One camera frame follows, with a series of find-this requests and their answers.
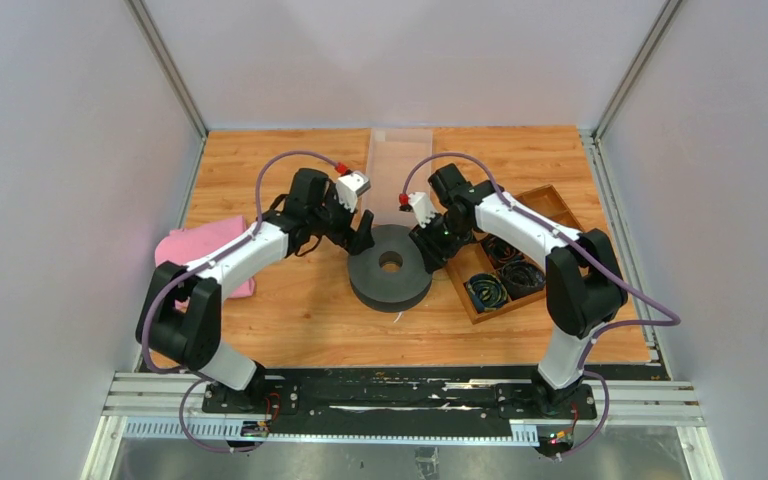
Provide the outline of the dark grey perforated spool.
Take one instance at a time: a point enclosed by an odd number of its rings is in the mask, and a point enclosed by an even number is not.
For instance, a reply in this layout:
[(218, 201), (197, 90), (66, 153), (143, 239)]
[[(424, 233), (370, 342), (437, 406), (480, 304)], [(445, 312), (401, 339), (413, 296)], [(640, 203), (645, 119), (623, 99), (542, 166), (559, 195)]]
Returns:
[(432, 274), (422, 254), (402, 225), (379, 225), (371, 230), (374, 245), (347, 262), (355, 296), (367, 307), (398, 313), (418, 305), (428, 294)]

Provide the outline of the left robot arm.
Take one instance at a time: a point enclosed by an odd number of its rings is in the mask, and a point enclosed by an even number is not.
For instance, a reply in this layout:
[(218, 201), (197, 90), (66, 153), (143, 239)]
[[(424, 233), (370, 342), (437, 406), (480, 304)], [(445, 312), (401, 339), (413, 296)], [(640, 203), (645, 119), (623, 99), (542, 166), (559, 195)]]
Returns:
[(261, 218), (217, 250), (186, 264), (165, 261), (153, 272), (135, 337), (145, 355), (157, 352), (205, 380), (228, 388), (228, 400), (243, 413), (266, 400), (264, 367), (222, 338), (222, 307), (262, 269), (307, 254), (310, 240), (328, 239), (351, 255), (374, 244), (369, 210), (358, 203), (371, 187), (359, 171), (326, 173), (299, 169), (287, 193)]

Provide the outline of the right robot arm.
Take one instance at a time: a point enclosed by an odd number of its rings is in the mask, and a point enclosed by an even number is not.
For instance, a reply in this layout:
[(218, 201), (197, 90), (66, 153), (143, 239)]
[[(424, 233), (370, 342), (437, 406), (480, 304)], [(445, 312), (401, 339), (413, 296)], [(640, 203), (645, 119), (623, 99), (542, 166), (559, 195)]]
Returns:
[(610, 238), (599, 229), (581, 232), (536, 213), (493, 178), (474, 185), (454, 164), (436, 170), (428, 183), (436, 203), (421, 192), (402, 191), (398, 197), (400, 210), (416, 219), (410, 238), (428, 271), (444, 267), (475, 232), (501, 239), (542, 263), (554, 326), (532, 376), (531, 400), (540, 414), (558, 416), (579, 388), (596, 332), (628, 301)]

